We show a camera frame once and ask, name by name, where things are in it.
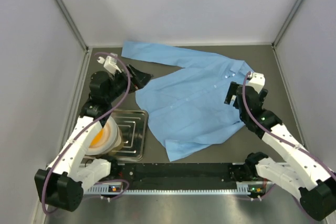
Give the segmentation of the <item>light blue button shirt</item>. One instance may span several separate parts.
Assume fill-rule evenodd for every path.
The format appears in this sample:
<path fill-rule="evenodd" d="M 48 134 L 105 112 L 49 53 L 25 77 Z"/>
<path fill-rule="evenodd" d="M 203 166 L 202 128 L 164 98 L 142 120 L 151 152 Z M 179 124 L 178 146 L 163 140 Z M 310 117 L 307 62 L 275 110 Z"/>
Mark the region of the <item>light blue button shirt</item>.
<path fill-rule="evenodd" d="M 225 98 L 230 84 L 242 83 L 251 71 L 245 61 L 133 41 L 123 44 L 122 56 L 179 67 L 135 93 L 137 105 L 148 112 L 149 128 L 170 161 L 224 143 L 243 127 L 238 110 L 225 104 Z"/>

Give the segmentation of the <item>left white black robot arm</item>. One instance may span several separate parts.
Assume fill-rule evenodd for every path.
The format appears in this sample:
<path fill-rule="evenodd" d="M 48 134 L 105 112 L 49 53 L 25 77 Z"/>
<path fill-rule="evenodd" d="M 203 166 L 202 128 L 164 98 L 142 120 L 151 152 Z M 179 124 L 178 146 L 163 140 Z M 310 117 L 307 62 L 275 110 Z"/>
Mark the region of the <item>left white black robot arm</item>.
<path fill-rule="evenodd" d="M 115 109 L 113 101 L 128 93 L 144 88 L 152 75 L 131 65 L 119 70 L 98 71 L 91 75 L 88 100 L 83 105 L 77 123 L 61 152 L 47 168 L 39 169 L 34 177 L 43 211 L 47 206 L 74 211 L 80 205 L 84 193 L 99 180 L 111 173 L 111 162 L 105 158 L 94 158 L 91 164 L 81 168 L 80 164 L 95 137 L 111 123 Z"/>

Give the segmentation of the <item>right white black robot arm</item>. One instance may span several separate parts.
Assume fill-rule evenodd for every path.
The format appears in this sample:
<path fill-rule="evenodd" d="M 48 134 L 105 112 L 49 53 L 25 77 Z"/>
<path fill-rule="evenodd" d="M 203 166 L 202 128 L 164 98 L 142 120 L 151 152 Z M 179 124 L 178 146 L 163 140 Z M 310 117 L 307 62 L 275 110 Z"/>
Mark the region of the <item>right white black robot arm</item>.
<path fill-rule="evenodd" d="M 264 153 L 245 160 L 252 176 L 265 178 L 289 192 L 314 220 L 335 212 L 335 172 L 313 156 L 288 131 L 282 120 L 263 108 L 268 91 L 231 82 L 225 103 L 232 103 L 246 127 L 271 146 L 287 163 L 282 166 Z"/>

